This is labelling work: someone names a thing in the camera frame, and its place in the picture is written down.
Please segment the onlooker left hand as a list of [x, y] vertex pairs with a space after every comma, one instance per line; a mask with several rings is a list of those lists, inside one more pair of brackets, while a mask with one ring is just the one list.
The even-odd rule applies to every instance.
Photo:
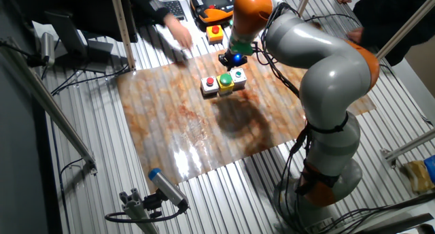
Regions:
[[364, 31], [363, 27], [356, 28], [347, 33], [348, 38], [355, 44], [360, 44], [362, 40], [362, 33]]

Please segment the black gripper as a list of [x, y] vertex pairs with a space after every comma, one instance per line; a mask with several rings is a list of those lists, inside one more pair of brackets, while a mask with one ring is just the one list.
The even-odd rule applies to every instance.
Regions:
[[240, 67], [247, 63], [247, 57], [242, 54], [232, 54], [231, 52], [220, 54], [219, 62], [225, 66], [227, 71], [230, 71], [233, 66]]

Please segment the bare operator hand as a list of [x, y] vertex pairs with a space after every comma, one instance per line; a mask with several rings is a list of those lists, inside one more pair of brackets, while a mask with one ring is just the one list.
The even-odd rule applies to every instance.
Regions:
[[189, 30], [174, 15], [167, 14], [164, 17], [164, 25], [182, 48], [191, 49], [193, 44], [192, 36]]

